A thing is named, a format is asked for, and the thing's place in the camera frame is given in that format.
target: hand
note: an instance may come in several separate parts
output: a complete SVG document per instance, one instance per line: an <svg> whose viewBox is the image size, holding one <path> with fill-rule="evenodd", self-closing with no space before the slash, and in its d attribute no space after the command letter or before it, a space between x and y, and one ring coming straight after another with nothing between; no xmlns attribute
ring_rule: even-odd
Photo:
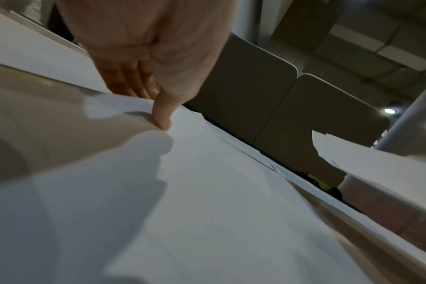
<svg viewBox="0 0 426 284"><path fill-rule="evenodd" d="M239 0L57 0L57 5L109 90L155 100L153 117L167 130L171 114L198 93L218 59Z"/></svg>

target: gray partition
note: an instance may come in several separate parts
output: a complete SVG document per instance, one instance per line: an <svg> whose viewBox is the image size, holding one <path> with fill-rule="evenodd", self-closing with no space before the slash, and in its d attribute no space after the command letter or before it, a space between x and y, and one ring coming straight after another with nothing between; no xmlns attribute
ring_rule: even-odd
<svg viewBox="0 0 426 284"><path fill-rule="evenodd" d="M253 144L294 170L338 186L345 173L318 156L311 131L371 146L388 124L388 118L378 110L313 75L303 74Z"/></svg>
<svg viewBox="0 0 426 284"><path fill-rule="evenodd" d="M186 105L250 143L296 77L290 63L232 35L198 96Z"/></svg>

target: bright round light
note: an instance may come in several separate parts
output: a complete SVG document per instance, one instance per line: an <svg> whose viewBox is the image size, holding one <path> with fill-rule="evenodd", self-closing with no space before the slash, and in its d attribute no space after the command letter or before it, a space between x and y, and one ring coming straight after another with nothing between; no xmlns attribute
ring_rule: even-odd
<svg viewBox="0 0 426 284"><path fill-rule="evenodd" d="M396 114L396 110L395 110L395 109L384 109L384 111L385 111L387 114Z"/></svg>

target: light fixture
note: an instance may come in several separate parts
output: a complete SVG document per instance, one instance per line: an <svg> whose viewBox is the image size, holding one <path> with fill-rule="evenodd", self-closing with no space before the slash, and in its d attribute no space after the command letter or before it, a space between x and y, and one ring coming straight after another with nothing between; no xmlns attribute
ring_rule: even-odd
<svg viewBox="0 0 426 284"><path fill-rule="evenodd" d="M385 108L384 112L387 114L396 114L397 111L395 109Z"/></svg>

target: stack of paper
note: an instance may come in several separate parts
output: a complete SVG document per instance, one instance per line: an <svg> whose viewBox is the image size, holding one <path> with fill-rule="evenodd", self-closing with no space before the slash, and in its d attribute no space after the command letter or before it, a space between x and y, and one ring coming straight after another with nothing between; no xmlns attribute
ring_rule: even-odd
<svg viewBox="0 0 426 284"><path fill-rule="evenodd" d="M313 131L319 156L372 186L426 210L426 164Z"/></svg>

